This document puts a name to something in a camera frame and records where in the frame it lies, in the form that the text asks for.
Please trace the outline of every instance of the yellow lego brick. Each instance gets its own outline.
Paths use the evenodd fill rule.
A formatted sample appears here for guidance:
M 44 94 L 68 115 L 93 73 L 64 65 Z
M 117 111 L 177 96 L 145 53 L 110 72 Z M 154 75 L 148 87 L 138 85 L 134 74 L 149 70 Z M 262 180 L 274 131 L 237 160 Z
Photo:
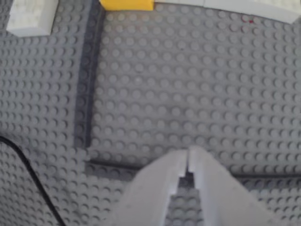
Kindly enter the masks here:
M 154 0 L 100 0 L 106 10 L 144 10 L 154 9 Z

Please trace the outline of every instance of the lego baseplate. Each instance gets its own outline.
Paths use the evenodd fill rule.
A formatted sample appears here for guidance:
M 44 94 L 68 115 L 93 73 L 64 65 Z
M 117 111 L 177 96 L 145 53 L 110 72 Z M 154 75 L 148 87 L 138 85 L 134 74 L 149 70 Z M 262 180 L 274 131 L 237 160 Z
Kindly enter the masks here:
M 18 38 L 5 31 L 11 3 L 0 1 L 0 133 L 38 148 L 89 146 L 104 11 L 62 0 L 50 36 Z

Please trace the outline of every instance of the black cable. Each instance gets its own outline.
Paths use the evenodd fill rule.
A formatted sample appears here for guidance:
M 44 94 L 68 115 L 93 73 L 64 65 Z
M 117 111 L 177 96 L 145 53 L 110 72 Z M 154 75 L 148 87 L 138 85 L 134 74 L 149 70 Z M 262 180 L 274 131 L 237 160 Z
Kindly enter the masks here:
M 0 136 L 0 142 L 5 143 L 7 146 L 11 147 L 16 152 L 16 154 L 19 156 L 22 163 L 26 167 L 27 171 L 29 172 L 30 176 L 32 177 L 33 182 L 37 186 L 39 192 L 41 193 L 42 197 L 44 198 L 44 200 L 45 200 L 47 206 L 49 207 L 50 211 L 55 216 L 55 218 L 56 218 L 57 222 L 59 223 L 59 225 L 60 226 L 66 226 L 66 224 L 64 223 L 62 217 L 60 216 L 60 214 L 55 209 L 55 206 L 51 202 L 51 200 L 49 198 L 49 195 L 45 191 L 45 189 L 44 189 L 42 183 L 40 182 L 37 174 L 34 172 L 32 166 L 30 165 L 28 159 L 26 158 L 26 156 L 24 155 L 22 150 L 14 142 L 12 142 L 11 140 L 9 140 L 5 137 Z

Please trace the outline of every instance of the gray lego baseplate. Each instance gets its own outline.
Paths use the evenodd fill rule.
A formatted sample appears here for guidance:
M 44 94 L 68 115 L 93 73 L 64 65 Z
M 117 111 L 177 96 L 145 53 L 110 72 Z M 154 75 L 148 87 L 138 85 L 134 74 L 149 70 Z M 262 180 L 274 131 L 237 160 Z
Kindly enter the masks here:
M 301 219 L 299 21 L 156 4 L 153 12 L 107 12 L 101 46 L 91 48 L 98 38 L 85 30 L 99 27 L 87 23 L 90 1 L 60 0 L 53 34 L 26 39 L 5 31 L 10 3 L 0 0 L 0 132 L 22 141 L 68 226 L 103 225 L 131 178 L 113 168 L 86 174 L 87 161 L 142 167 L 192 144 L 248 175 L 241 182 L 280 217 Z M 95 83 L 80 70 L 94 71 L 90 50 L 99 50 Z M 93 83 L 94 101 L 83 101 Z M 86 143 L 91 104 L 91 147 L 73 148 Z M 199 202 L 181 186 L 166 225 L 203 225 Z M 5 145 L 0 224 L 57 224 Z
M 300 22 L 193 6 L 108 12 L 98 158 L 146 164 L 200 145 L 235 174 L 299 174 Z
M 0 17 L 0 133 L 38 148 L 89 146 L 104 11 L 97 0 L 61 0 L 52 34 L 18 38 Z

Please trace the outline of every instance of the white lego brick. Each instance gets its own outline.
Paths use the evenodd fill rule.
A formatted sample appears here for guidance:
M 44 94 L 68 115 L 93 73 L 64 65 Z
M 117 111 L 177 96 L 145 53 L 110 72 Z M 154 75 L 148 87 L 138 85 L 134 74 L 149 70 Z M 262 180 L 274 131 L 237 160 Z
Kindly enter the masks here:
M 192 5 L 192 6 L 204 6 L 205 0 L 179 0 L 179 4 Z
M 256 10 L 252 13 L 285 23 L 293 23 L 301 15 L 300 0 L 254 0 Z
M 179 0 L 155 0 L 155 2 L 170 3 L 170 4 L 179 4 Z
M 301 15 L 300 0 L 205 0 L 204 7 L 293 23 Z
M 15 0 L 7 31 L 18 36 L 50 35 L 58 0 Z
M 170 3 L 170 4 L 182 4 L 192 6 L 203 6 L 205 0 L 155 0 L 155 2 Z
M 255 5 L 253 0 L 205 0 L 204 7 L 252 14 Z
M 14 0 L 11 8 L 10 15 L 18 15 L 21 13 L 26 13 L 26 1 L 27 0 Z

